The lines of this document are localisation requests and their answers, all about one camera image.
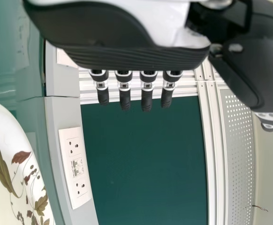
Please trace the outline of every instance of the perforated metal panel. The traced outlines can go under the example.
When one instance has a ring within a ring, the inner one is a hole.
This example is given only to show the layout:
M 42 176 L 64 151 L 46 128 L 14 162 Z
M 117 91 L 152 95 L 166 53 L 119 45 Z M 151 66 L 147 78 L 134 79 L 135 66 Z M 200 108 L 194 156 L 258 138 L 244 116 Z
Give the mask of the perforated metal panel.
M 221 90 L 228 163 L 228 225 L 251 225 L 255 194 L 255 148 L 250 108 Z

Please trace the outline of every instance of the electrical socket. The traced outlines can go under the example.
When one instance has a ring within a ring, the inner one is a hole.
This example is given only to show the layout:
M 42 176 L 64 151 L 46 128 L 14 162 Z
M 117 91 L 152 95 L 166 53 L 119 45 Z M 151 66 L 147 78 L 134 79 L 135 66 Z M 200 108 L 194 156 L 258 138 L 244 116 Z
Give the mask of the electrical socket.
M 85 178 L 81 178 L 74 182 L 74 191 L 76 198 L 79 198 L 80 196 L 88 192 L 88 189 L 86 188 Z
M 92 198 L 81 127 L 60 129 L 62 165 L 72 209 Z
M 79 137 L 67 139 L 66 146 L 70 157 L 80 154 Z

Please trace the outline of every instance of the white robot shell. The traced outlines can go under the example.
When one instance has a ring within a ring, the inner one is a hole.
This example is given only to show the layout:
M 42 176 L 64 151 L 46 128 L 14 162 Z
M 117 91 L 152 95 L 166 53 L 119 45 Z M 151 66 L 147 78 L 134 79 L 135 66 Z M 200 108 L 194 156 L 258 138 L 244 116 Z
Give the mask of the white robot shell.
M 36 6 L 82 2 L 81 0 L 27 1 Z M 210 41 L 185 27 L 191 1 L 204 0 L 92 0 L 89 2 L 106 3 L 125 10 L 143 25 L 158 46 L 206 48 L 210 45 Z

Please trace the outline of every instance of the green wall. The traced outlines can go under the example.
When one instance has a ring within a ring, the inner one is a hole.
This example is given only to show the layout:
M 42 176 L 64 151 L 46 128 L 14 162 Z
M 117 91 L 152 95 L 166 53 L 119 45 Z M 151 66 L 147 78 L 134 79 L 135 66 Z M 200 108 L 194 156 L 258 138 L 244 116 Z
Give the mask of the green wall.
M 198 97 L 82 105 L 99 225 L 207 225 L 205 150 Z

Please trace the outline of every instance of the gray wall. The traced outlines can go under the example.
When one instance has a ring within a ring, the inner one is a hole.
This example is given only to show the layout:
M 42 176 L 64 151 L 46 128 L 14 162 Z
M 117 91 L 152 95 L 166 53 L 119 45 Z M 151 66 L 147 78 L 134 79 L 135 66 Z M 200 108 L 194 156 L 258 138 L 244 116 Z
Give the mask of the gray wall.
M 255 117 L 256 196 L 255 204 L 269 212 L 255 209 L 254 225 L 273 225 L 273 132 L 265 132 Z

